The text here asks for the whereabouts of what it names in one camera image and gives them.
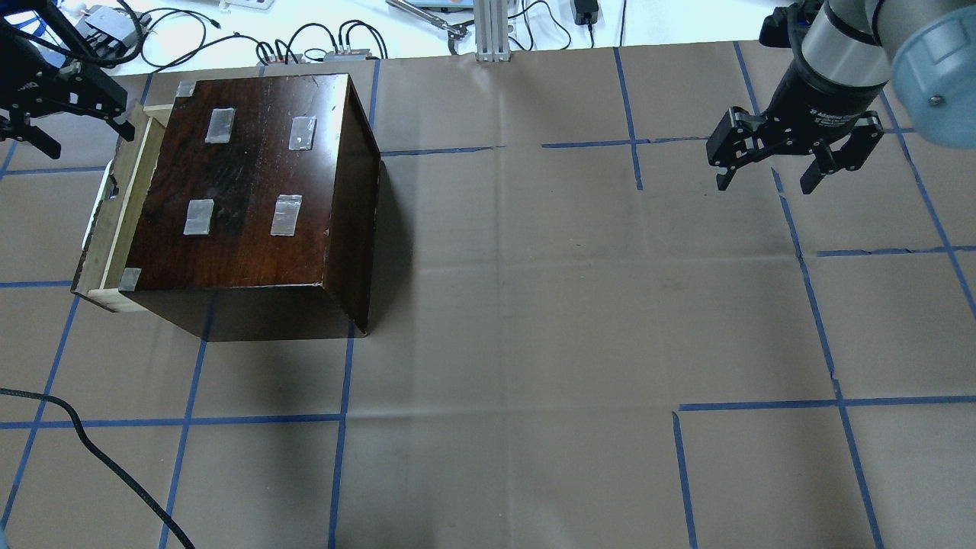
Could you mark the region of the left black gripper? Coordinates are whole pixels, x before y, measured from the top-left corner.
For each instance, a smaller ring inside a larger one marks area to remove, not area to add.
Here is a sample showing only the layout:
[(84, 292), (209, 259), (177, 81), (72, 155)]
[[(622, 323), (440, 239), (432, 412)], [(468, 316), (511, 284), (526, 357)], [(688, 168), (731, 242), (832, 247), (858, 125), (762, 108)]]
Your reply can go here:
[(49, 159), (62, 156), (62, 145), (31, 125), (32, 118), (53, 114), (56, 128), (72, 138), (135, 139), (125, 119), (127, 93), (101, 67), (80, 60), (64, 67), (47, 63), (33, 46), (2, 47), (1, 140), (29, 143)]

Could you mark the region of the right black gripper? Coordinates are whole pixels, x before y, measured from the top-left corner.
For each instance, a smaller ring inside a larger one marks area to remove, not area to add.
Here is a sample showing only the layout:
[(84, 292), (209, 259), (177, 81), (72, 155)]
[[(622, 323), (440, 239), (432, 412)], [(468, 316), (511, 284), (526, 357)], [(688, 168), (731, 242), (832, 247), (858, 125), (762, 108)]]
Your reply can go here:
[[(860, 169), (883, 136), (878, 114), (869, 107), (881, 90), (837, 84), (794, 60), (762, 114), (729, 108), (705, 143), (708, 163), (724, 169), (717, 174), (718, 190), (726, 191), (746, 165), (773, 154), (812, 154), (801, 176), (804, 195), (839, 167)], [(843, 145), (833, 151), (837, 142)]]

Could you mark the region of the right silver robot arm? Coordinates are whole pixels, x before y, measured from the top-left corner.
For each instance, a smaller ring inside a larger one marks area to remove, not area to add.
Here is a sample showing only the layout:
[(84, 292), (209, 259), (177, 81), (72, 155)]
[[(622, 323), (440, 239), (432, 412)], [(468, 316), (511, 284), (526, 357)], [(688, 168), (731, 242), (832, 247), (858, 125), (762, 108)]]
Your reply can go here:
[(770, 156), (812, 156), (801, 176), (811, 194), (826, 176), (861, 169), (883, 128), (871, 103), (890, 85), (928, 142), (972, 149), (972, 1), (798, 1), (761, 27), (761, 45), (791, 51), (765, 111), (729, 108), (705, 144), (721, 168), (718, 190), (736, 171)]

